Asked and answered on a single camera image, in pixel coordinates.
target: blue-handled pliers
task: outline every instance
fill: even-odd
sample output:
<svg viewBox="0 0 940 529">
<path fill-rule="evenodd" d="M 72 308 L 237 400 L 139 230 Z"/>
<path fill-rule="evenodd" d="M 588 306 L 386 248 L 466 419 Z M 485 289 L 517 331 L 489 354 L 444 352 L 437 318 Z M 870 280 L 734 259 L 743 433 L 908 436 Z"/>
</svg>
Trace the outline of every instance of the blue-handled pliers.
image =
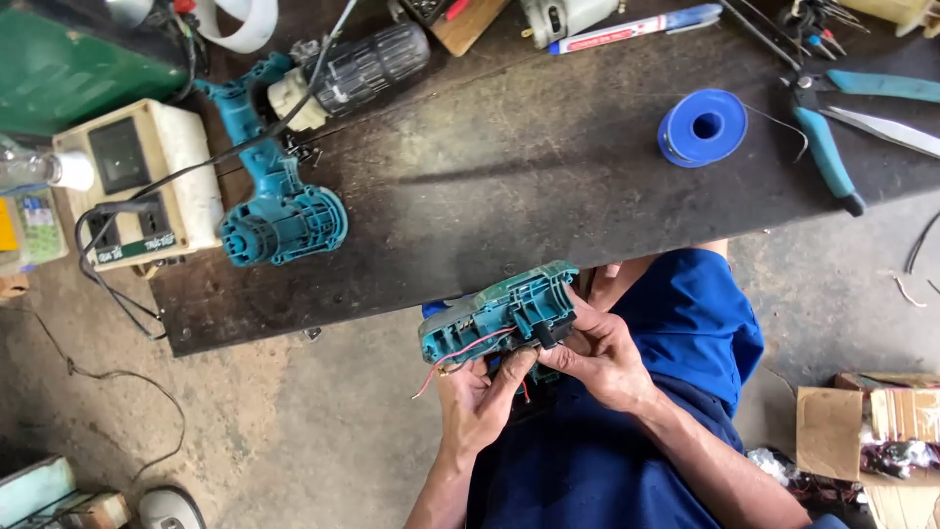
<svg viewBox="0 0 940 529">
<path fill-rule="evenodd" d="M 912 77 L 830 70 L 825 75 L 798 72 L 795 81 L 781 80 L 792 89 L 793 114 L 807 135 L 809 150 L 826 185 L 852 216 L 865 212 L 865 201 L 858 195 L 842 164 L 829 124 L 820 113 L 816 92 L 837 90 L 847 94 L 885 95 L 940 103 L 940 83 Z"/>
</svg>

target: blue spool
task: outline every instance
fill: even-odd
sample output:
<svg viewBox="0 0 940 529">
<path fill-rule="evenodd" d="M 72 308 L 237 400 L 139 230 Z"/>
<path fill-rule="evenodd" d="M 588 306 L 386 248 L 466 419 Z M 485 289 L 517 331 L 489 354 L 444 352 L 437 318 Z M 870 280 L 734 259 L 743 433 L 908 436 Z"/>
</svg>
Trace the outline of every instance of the blue spool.
<svg viewBox="0 0 940 529">
<path fill-rule="evenodd" d="M 659 125 L 659 148 L 683 168 L 700 168 L 728 156 L 744 141 L 747 110 L 734 94 L 706 88 L 669 110 Z"/>
</svg>

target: blue uniform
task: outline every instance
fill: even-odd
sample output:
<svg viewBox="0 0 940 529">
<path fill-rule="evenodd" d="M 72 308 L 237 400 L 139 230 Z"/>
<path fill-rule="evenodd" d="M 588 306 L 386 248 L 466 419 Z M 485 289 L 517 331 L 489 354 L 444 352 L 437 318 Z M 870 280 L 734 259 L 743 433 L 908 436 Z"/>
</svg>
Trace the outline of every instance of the blue uniform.
<svg viewBox="0 0 940 529">
<path fill-rule="evenodd" d="M 653 382 L 742 452 L 731 417 L 763 352 L 760 328 L 725 259 L 670 251 L 614 306 Z M 467 527 L 719 527 L 633 420 L 564 377 L 557 404 L 507 427 L 477 458 Z M 844 529 L 823 517 L 815 529 Z"/>
</svg>

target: red wire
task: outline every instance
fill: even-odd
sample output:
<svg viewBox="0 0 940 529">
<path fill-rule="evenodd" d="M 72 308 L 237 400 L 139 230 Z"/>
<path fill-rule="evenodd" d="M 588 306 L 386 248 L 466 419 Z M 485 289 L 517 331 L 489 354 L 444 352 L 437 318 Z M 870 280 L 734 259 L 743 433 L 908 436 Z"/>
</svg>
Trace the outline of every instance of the red wire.
<svg viewBox="0 0 940 529">
<path fill-rule="evenodd" d="M 504 334 L 504 333 L 507 333 L 507 332 L 513 332 L 514 330 L 516 330 L 516 327 L 507 327 L 507 328 L 505 328 L 505 329 L 500 329 L 500 330 L 498 330 L 498 331 L 496 331 L 496 332 L 491 332 L 490 334 L 487 334 L 486 336 L 484 336 L 484 337 L 482 337 L 482 338 L 477 338 L 476 340 L 474 340 L 473 342 L 471 342 L 470 345 L 468 345 L 467 347 L 464 347 L 463 349 L 457 351 L 456 353 L 450 353 L 449 355 L 444 355 L 443 357 L 437 359 L 437 361 L 434 363 L 434 365 L 431 366 L 431 370 L 428 372 L 428 376 L 425 377 L 425 379 L 424 379 L 424 384 L 421 386 L 421 389 L 418 390 L 417 393 L 415 393 L 415 396 L 413 396 L 412 398 L 413 398 L 413 399 L 414 399 L 414 398 L 418 398 L 419 396 L 421 396 L 421 394 L 422 394 L 425 390 L 428 389 L 428 384 L 431 382 L 431 377 L 434 375 L 434 370 L 437 369 L 437 366 L 440 365 L 441 362 L 443 362 L 443 361 L 445 361 L 445 360 L 447 360 L 447 359 L 450 359 L 450 358 L 454 358 L 454 357 L 456 357 L 456 356 L 460 356 L 460 355 L 462 355 L 463 353 L 469 351 L 470 348 L 473 347 L 474 345 L 477 345 L 477 344 L 479 344 L 480 342 L 485 342 L 485 341 L 489 340 L 490 338 L 493 338 L 494 336 L 496 336 L 496 335 L 498 335 L 498 334 Z"/>
</svg>

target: dark wooden tabletop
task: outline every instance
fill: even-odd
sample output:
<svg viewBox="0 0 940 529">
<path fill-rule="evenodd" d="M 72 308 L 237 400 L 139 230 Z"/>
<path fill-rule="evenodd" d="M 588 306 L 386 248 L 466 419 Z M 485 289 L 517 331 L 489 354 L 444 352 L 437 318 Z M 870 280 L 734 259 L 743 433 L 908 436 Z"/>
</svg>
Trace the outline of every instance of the dark wooden tabletop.
<svg viewBox="0 0 940 529">
<path fill-rule="evenodd" d="M 332 24 L 340 2 L 282 0 L 270 49 L 286 51 Z M 696 2 L 631 0 L 622 20 Z M 390 23 L 366 2 L 349 35 Z M 936 43 L 833 27 L 845 70 L 940 79 Z M 656 129 L 685 94 L 722 88 L 790 124 L 787 73 L 733 19 L 565 56 L 520 37 L 509 7 L 468 54 L 440 47 L 431 64 L 353 115 L 302 138 L 323 151 L 302 178 L 333 189 L 350 230 L 336 251 L 290 264 L 239 268 L 199 252 L 151 282 L 174 354 L 186 355 L 411 307 L 476 291 L 553 259 L 580 267 L 842 213 L 794 131 L 750 112 L 744 143 L 704 168 L 668 163 Z M 213 78 L 241 75 L 258 55 L 224 55 Z M 817 72 L 835 63 L 820 63 Z M 824 94 L 828 104 L 940 134 L 940 106 Z M 215 152 L 229 145 L 214 110 L 203 116 Z M 936 160 L 831 121 L 845 166 L 869 204 L 940 186 Z M 219 168 L 226 207 L 253 187 L 233 162 Z"/>
</svg>

